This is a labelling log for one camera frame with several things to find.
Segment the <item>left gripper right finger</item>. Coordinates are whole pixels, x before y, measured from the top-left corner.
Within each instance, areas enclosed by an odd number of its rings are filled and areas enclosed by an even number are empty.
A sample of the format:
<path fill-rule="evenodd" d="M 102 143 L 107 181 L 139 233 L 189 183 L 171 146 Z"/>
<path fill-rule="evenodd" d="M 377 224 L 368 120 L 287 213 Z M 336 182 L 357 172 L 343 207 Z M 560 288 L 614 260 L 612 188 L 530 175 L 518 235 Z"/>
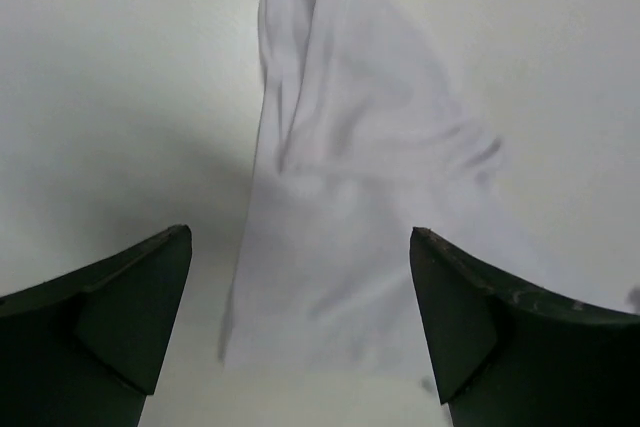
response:
<path fill-rule="evenodd" d="M 639 318 L 546 290 L 417 228 L 410 265 L 439 401 L 459 427 L 639 422 Z"/>

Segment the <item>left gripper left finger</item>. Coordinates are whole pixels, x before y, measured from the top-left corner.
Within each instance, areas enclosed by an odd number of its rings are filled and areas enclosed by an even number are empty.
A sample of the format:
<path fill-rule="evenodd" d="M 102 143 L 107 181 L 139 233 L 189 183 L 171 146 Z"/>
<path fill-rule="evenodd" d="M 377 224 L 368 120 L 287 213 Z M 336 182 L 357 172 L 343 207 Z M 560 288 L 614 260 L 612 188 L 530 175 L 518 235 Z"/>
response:
<path fill-rule="evenodd" d="M 138 425 L 191 259 L 191 230 L 176 225 L 2 297 L 2 425 Z"/>

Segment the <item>white t shirt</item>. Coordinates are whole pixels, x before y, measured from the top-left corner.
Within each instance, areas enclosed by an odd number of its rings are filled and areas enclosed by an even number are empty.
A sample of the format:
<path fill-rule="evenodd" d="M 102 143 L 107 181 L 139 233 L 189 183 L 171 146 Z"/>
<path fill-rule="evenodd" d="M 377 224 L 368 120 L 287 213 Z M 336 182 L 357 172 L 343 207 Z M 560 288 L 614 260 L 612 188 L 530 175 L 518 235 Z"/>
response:
<path fill-rule="evenodd" d="M 226 367 L 427 375 L 416 226 L 573 291 L 496 198 L 501 140 L 390 0 L 260 0 L 258 34 L 265 91 Z"/>

